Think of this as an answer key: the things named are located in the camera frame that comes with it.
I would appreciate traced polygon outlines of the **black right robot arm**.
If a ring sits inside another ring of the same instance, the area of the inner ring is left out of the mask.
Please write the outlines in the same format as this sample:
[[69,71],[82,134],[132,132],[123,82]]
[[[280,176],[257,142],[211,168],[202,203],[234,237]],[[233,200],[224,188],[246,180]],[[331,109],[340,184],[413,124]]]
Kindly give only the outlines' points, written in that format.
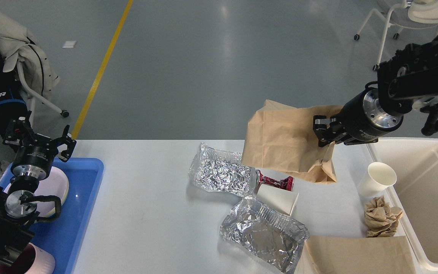
[[428,43],[411,43],[397,50],[377,70],[377,80],[344,104],[333,116],[313,117],[318,146],[332,143],[376,143],[400,128],[412,110],[428,114],[421,133],[438,132],[438,35]]

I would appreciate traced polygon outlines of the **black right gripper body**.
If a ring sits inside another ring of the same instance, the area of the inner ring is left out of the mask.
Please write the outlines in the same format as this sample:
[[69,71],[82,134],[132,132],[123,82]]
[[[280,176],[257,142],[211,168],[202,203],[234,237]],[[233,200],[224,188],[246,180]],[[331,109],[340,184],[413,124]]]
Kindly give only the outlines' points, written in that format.
[[368,88],[348,101],[335,119],[340,127],[335,143],[345,145],[377,142],[403,123],[403,115],[393,116],[382,108],[376,88]]

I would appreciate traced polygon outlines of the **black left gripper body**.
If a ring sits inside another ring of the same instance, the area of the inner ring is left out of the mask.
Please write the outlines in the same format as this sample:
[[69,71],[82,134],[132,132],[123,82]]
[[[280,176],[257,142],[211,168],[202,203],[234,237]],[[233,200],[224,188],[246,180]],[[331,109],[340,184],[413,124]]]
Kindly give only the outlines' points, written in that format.
[[11,165],[11,173],[15,176],[27,175],[44,180],[50,175],[54,158],[58,153],[57,148],[21,146]]

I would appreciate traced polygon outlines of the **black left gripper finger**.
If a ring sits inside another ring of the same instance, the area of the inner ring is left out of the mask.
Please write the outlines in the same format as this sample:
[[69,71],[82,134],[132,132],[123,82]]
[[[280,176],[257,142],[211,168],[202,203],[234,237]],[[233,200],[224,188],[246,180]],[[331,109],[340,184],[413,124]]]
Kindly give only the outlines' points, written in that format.
[[77,140],[73,139],[69,133],[70,125],[66,125],[63,129],[61,137],[52,139],[50,141],[50,151],[56,158],[59,158],[62,162],[67,162],[77,145]]
[[17,147],[30,147],[38,144],[37,134],[33,131],[29,118],[32,111],[26,116],[11,119],[2,139],[3,145],[14,145]]

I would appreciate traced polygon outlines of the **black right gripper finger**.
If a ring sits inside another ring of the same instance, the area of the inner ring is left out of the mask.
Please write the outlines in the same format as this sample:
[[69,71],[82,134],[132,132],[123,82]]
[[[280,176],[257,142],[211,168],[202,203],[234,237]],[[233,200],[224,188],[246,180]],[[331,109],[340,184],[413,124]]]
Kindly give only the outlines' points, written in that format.
[[332,142],[339,143],[343,137],[343,125],[336,116],[313,116],[313,132],[318,139],[318,147],[323,148]]

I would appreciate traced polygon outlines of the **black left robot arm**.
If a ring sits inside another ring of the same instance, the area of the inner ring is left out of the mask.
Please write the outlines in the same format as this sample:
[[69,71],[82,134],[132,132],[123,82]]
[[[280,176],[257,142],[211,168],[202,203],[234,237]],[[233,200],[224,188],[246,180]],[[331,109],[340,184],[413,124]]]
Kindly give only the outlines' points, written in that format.
[[36,195],[39,183],[47,179],[55,158],[67,162],[75,149],[76,140],[68,132],[50,137],[33,131],[31,113],[11,119],[2,139],[5,145],[17,145],[18,151],[10,167],[13,176],[10,188],[0,187],[0,263],[11,266],[34,237],[34,223],[57,220],[62,202],[56,195]]

